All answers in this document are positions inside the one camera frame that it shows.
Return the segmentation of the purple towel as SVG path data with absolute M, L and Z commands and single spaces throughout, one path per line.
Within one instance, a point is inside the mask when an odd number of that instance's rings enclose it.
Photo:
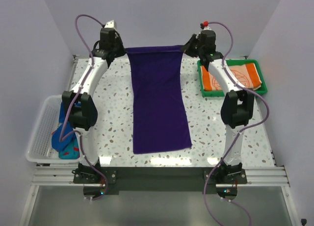
M 192 146 L 181 92 L 181 46 L 127 48 L 133 90 L 133 152 Z

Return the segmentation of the orange Doraemon towel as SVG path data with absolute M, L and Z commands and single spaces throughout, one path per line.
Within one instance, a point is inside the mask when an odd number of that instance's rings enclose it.
M 229 66 L 237 80 L 246 88 L 257 90 L 261 87 L 262 81 L 254 63 Z M 206 92 L 222 92 L 220 84 L 204 66 L 200 67 L 201 84 Z

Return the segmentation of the blue towel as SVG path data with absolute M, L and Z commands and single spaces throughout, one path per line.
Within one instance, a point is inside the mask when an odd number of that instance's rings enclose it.
M 60 105 L 59 123 L 60 126 L 52 133 L 52 148 L 61 152 L 72 141 L 77 140 L 77 137 L 72 133 L 73 128 L 69 122 L 65 122 L 66 113 L 63 107 L 63 103 Z

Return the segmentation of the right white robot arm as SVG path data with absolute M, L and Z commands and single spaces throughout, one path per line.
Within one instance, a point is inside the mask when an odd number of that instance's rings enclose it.
M 242 169 L 242 129 L 253 116 L 254 95 L 245 91 L 233 75 L 222 53 L 216 50 L 215 41 L 215 32 L 210 27 L 205 27 L 198 34 L 193 34 L 181 51 L 188 56 L 198 57 L 201 65 L 216 79 L 224 93 L 220 115 L 226 125 L 226 142 L 218 176 L 222 182 L 230 183 Z

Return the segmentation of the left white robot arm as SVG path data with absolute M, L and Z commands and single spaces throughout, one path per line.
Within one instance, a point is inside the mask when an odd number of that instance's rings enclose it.
M 89 182 L 97 183 L 101 180 L 102 171 L 95 167 L 99 157 L 93 147 L 93 126 L 96 124 L 98 111 L 93 95 L 101 77 L 114 59 L 126 54 L 115 21 L 109 21 L 102 26 L 99 41 L 89 52 L 87 68 L 78 83 L 70 91 L 62 94 L 64 123 L 69 123 L 73 131 L 67 133 L 65 128 L 62 128 L 59 140 L 63 141 L 72 134 L 78 137 L 79 162 L 90 166 L 84 176 Z

